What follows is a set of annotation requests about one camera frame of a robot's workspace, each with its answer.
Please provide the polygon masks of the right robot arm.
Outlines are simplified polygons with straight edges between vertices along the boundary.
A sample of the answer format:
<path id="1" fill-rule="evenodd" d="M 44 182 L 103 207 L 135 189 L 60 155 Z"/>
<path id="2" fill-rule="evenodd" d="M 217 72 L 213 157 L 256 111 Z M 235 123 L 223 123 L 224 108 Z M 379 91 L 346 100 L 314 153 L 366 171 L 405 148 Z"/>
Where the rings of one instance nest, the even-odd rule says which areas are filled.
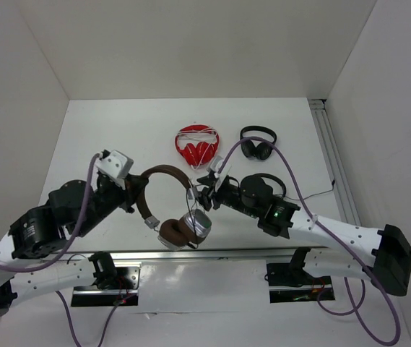
<path id="1" fill-rule="evenodd" d="M 411 275 L 411 246 L 400 228 L 366 228 L 308 212 L 275 194 L 265 181 L 280 186 L 273 175 L 257 173 L 241 181 L 226 176 L 203 176 L 199 204 L 205 210 L 224 205 L 256 219 L 257 226 L 273 237 L 308 241 L 324 247 L 296 250 L 289 274 L 296 283 L 333 276 L 369 280 L 393 296 L 406 296 Z"/>

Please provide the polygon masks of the brown silver headphones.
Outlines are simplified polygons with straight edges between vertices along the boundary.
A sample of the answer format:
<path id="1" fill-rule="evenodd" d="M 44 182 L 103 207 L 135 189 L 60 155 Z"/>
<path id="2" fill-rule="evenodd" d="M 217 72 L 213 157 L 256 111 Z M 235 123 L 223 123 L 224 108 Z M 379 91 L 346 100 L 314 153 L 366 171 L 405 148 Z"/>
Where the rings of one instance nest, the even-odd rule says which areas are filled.
<path id="1" fill-rule="evenodd" d="M 144 223 L 172 250 L 199 246 L 209 235 L 212 221 L 205 212 L 194 207 L 197 188 L 182 170 L 171 165 L 153 166 L 141 175 L 150 179 L 155 174 L 168 176 L 162 180 L 167 187 L 157 185 L 156 191 L 148 194 L 144 189 L 141 191 L 137 209 Z"/>

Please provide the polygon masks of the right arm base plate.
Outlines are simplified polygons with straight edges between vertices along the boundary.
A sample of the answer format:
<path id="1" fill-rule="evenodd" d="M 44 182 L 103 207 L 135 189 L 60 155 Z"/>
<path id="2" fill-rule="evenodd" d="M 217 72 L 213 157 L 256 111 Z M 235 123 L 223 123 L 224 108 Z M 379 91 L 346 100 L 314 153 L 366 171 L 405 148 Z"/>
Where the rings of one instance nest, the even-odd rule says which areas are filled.
<path id="1" fill-rule="evenodd" d="M 264 276 L 270 288 L 301 288 L 303 286 L 321 286 L 332 284 L 329 276 L 315 278 L 303 270 L 292 269 L 288 263 L 267 263 L 267 274 Z"/>

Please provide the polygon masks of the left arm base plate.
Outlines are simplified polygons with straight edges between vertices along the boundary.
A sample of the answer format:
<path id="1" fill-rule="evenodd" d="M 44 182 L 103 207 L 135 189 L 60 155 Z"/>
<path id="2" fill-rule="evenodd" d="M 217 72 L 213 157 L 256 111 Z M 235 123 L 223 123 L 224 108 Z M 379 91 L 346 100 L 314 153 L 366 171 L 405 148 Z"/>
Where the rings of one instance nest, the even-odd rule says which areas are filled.
<path id="1" fill-rule="evenodd" d="M 141 265 L 134 262 L 116 264 L 117 276 L 103 288 L 76 286 L 72 291 L 72 307 L 136 307 L 139 302 Z"/>

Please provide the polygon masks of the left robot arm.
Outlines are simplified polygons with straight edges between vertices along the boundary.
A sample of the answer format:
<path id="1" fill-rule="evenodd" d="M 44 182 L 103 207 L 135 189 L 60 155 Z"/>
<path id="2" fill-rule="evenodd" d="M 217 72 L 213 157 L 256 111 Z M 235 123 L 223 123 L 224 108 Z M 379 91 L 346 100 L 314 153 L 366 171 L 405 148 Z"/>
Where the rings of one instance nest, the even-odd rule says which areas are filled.
<path id="1" fill-rule="evenodd" d="M 52 191 L 46 204 L 18 218 L 0 241 L 0 317 L 21 302 L 75 286 L 111 287 L 118 277 L 112 256 L 96 252 L 61 262 L 72 242 L 114 210 L 134 212 L 148 180 L 128 175 L 120 184 L 98 175 L 96 190 L 73 180 Z"/>

